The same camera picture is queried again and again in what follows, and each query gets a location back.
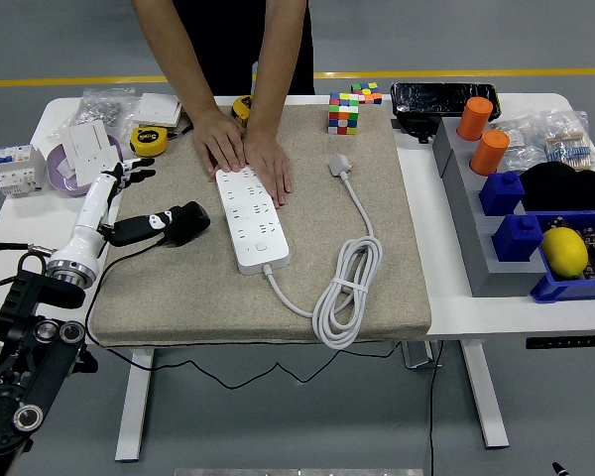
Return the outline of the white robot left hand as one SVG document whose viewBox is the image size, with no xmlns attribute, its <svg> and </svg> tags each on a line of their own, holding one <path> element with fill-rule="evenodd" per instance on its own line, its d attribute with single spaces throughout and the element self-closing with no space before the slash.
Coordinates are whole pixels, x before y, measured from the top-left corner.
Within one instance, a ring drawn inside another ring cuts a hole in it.
<svg viewBox="0 0 595 476">
<path fill-rule="evenodd" d="M 165 232 L 181 214 L 180 206 L 117 224 L 106 223 L 113 198 L 131 184 L 154 176 L 156 171 L 151 169 L 154 163 L 154 159 L 132 159 L 101 172 L 90 186 L 69 242 L 51 255 L 51 261 L 75 262 L 89 267 L 106 242 L 123 247 Z"/>
</svg>

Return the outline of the person's left hand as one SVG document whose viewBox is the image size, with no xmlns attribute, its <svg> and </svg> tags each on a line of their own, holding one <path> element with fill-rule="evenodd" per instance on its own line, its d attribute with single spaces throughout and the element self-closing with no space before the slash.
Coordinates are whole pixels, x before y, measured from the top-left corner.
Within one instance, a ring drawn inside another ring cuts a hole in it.
<svg viewBox="0 0 595 476">
<path fill-rule="evenodd" d="M 272 133 L 248 130 L 244 136 L 247 164 L 256 172 L 276 208 L 293 191 L 289 159 Z"/>
</svg>

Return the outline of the person's right hand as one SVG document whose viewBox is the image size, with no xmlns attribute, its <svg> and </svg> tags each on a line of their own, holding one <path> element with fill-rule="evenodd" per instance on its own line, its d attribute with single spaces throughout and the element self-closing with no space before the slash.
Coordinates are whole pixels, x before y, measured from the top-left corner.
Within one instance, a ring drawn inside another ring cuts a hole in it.
<svg viewBox="0 0 595 476">
<path fill-rule="evenodd" d="M 237 122 L 217 108 L 191 116 L 192 142 L 211 178 L 217 171 L 239 172 L 246 166 L 244 144 Z"/>
</svg>

